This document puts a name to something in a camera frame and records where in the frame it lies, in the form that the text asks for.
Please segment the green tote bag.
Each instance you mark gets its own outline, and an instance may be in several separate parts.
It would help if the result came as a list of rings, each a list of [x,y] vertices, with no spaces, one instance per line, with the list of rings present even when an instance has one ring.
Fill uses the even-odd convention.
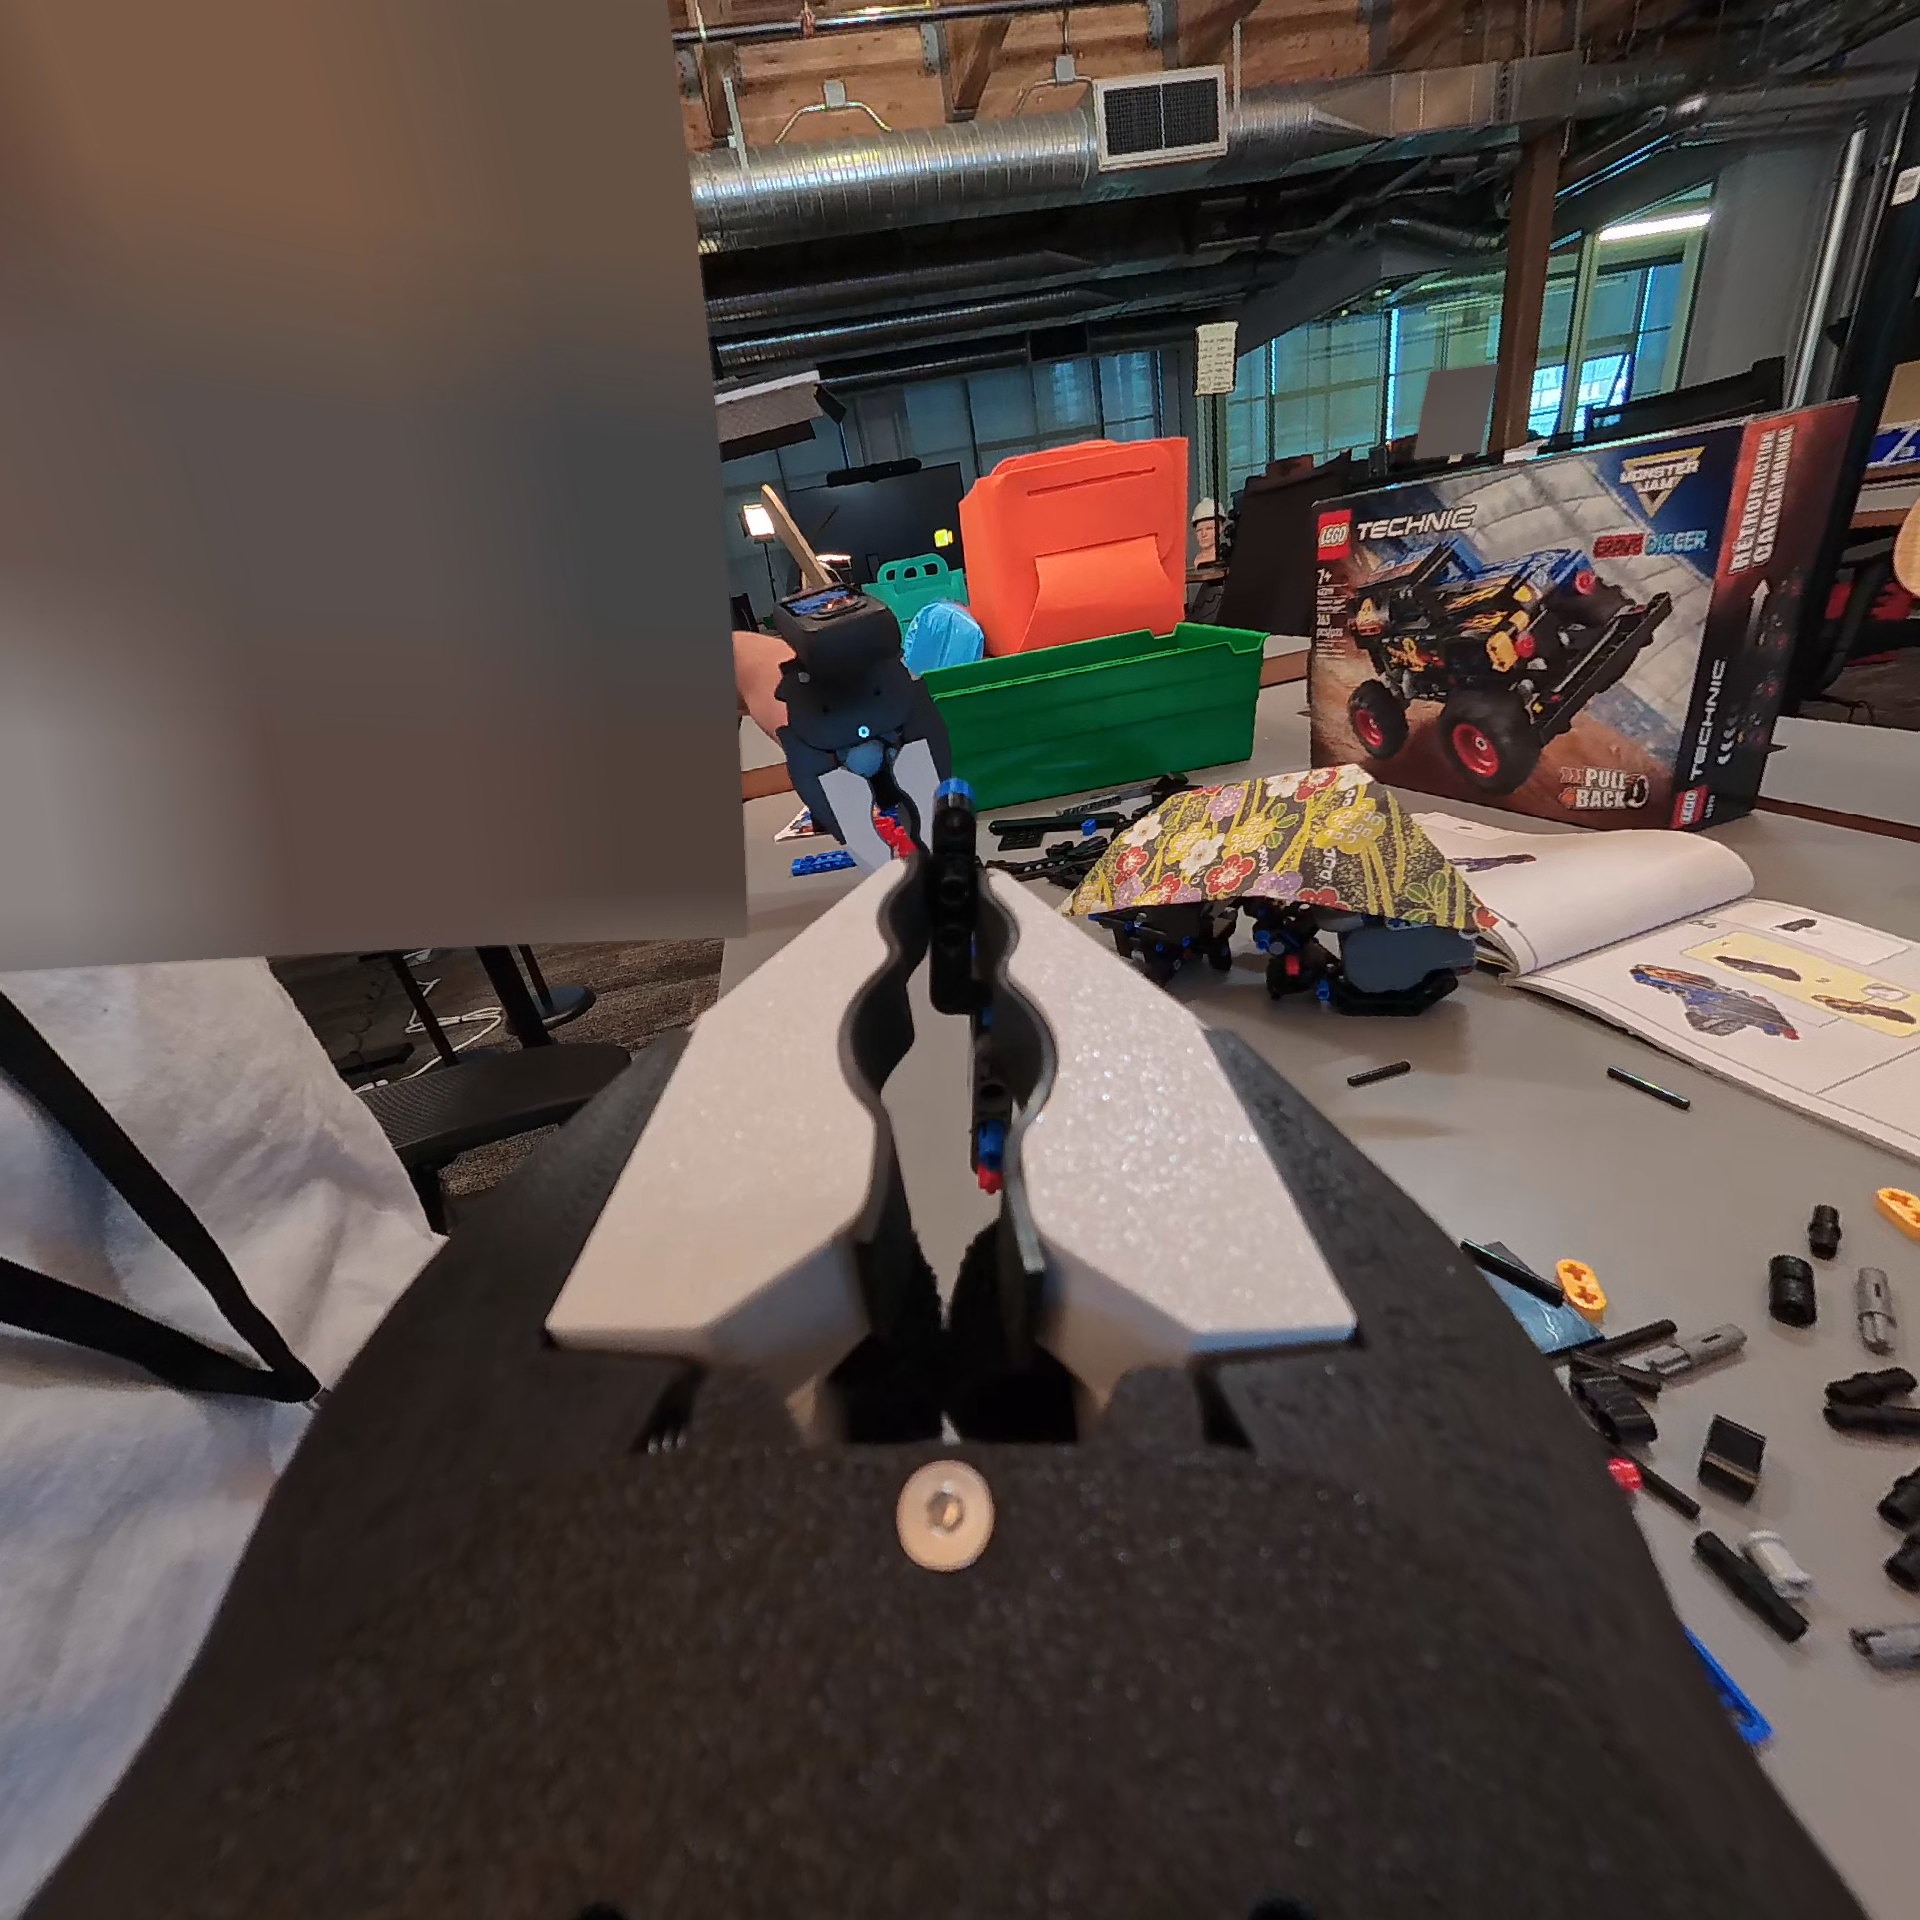
[[[894,612],[901,631],[927,605],[968,601],[967,573],[938,553],[882,562],[865,592]]]

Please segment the partly built lego chassis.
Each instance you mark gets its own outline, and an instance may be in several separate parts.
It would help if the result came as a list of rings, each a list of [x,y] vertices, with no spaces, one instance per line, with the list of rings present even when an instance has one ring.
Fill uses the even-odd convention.
[[[1477,937],[1441,927],[1350,914],[1317,904],[1241,898],[1093,914],[1118,956],[1165,988],[1183,964],[1232,970],[1232,936],[1248,921],[1270,1000],[1312,997],[1344,1018],[1415,1018],[1455,991]]]

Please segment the person's white shirt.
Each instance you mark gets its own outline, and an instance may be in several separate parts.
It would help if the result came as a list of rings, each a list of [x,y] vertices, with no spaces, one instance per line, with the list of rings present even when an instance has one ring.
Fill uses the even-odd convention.
[[[323,1386],[441,1236],[264,959],[5,975]],[[1,1906],[23,1913],[192,1666],[307,1410],[5,1331]]]

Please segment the spread of black lego beams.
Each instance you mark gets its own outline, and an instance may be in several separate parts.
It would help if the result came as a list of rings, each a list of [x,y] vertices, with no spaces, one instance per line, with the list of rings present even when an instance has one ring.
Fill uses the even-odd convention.
[[[1107,848],[1165,800],[1190,791],[1185,775],[1163,775],[1054,811],[989,821],[997,855],[982,865],[1016,881],[1077,887]]]

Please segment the silver ventilation duct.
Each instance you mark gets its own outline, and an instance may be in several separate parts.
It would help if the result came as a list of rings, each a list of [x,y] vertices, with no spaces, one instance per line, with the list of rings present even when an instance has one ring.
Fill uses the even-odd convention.
[[[1232,103],[1218,82],[1218,140],[1113,157],[1103,111],[1171,77],[1098,82],[1093,106],[869,132],[841,143],[697,154],[687,163],[702,256],[1154,197],[1189,185],[1281,177],[1326,154],[1405,138],[1506,129],[1519,61],[1378,73],[1323,88],[1259,88]]]

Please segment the black monitor screen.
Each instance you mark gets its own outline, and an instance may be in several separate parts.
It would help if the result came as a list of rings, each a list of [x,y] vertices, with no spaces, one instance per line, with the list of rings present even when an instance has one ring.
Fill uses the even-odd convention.
[[[842,578],[869,588],[886,562],[936,555],[963,568],[957,511],[967,487],[959,464],[877,464],[798,489],[783,505],[822,560],[842,555]]]

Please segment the lego set box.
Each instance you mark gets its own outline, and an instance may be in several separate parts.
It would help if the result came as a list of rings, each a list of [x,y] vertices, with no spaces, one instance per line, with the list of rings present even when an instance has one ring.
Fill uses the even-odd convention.
[[[1855,405],[1328,503],[1312,764],[1586,827],[1752,810]]]

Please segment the black blue lego assembly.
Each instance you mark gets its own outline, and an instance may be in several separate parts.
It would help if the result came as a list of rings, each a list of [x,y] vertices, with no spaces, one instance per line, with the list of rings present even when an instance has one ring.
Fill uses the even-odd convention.
[[[1001,1194],[1011,1138],[1048,1083],[1039,1013],[1007,979],[1016,927],[982,887],[970,787],[938,783],[926,826],[927,997],[936,1016],[968,1021],[970,1163]]]

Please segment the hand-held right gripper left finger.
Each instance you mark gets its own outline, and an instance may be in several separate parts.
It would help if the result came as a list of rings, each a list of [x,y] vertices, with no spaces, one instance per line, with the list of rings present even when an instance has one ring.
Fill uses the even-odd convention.
[[[865,1443],[936,1437],[943,1331],[880,1091],[913,1044],[919,859],[694,1024],[545,1316],[570,1352],[744,1369]]]

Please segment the instruction booklet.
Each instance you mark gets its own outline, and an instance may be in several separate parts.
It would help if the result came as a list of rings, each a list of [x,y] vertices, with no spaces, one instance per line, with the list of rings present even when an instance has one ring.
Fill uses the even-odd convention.
[[[1481,951],[1518,988],[1914,1161],[1914,941],[1767,901],[1695,834],[1417,824],[1470,875],[1495,917]]]

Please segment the green plastic bin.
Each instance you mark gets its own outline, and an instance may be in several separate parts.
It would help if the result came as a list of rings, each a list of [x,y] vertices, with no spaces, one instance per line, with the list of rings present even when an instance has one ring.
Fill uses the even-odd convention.
[[[1248,760],[1264,635],[1182,625],[926,673],[979,815]]]

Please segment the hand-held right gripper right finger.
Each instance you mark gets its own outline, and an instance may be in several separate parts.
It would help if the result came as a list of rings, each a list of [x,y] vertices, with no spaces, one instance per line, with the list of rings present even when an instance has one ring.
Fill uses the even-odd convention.
[[[1349,1343],[1357,1314],[1209,1032],[1011,881],[978,885],[955,1429],[1062,1443],[1133,1369]]]

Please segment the floral patterned paper sheet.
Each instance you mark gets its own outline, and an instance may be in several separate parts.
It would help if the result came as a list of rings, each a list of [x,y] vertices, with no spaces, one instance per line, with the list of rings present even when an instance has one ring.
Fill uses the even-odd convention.
[[[1355,764],[1195,787],[1120,832],[1062,914],[1313,905],[1459,933],[1495,928],[1465,872]]]

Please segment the orange plastic bin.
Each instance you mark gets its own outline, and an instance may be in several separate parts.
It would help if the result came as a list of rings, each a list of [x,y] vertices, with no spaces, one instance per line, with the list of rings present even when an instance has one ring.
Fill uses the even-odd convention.
[[[987,656],[1165,635],[1183,620],[1183,439],[1015,456],[963,493],[957,517]]]

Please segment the pile of small lego pieces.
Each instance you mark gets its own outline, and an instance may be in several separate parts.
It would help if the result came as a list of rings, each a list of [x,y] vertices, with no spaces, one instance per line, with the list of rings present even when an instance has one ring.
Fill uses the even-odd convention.
[[[1562,1259],[1549,1281],[1518,1259],[1499,1241],[1463,1239],[1458,1250],[1479,1273],[1506,1290],[1515,1316],[1529,1325],[1536,1349],[1568,1375],[1568,1397],[1606,1449],[1606,1473],[1629,1496],[1640,1492],[1693,1524],[1693,1559],[1779,1644],[1797,1644],[1807,1632],[1803,1600],[1811,1594],[1810,1573],[1776,1529],[1749,1529],[1738,1543],[1705,1524],[1699,1501],[1647,1464],[1658,1437],[1651,1404],[1667,1386],[1699,1377],[1719,1361],[1744,1352],[1744,1331],[1734,1323],[1679,1338],[1672,1320],[1655,1320],[1625,1333],[1595,1333],[1609,1306],[1593,1268]],[[1767,1263],[1767,1313],[1789,1331],[1807,1331],[1816,1320],[1816,1276],[1810,1259],[1773,1256]],[[1855,1328],[1871,1356],[1896,1349],[1896,1306],[1888,1273],[1862,1265],[1855,1271]],[[1842,1436],[1914,1443],[1914,1372],[1901,1364],[1854,1372],[1822,1388],[1818,1417]],[[1695,1458],[1695,1484],[1725,1501],[1749,1501],[1761,1482],[1767,1437],[1728,1416],[1709,1419]],[[1895,1480],[1875,1505],[1875,1517],[1896,1543],[1882,1561],[1882,1576],[1901,1594],[1917,1588],[1917,1471]],[[1720,1708],[1745,1747],[1763,1747],[1770,1725],[1738,1690],[1736,1681],[1686,1632]],[[1878,1674],[1914,1674],[1914,1620],[1851,1627],[1855,1653]]]

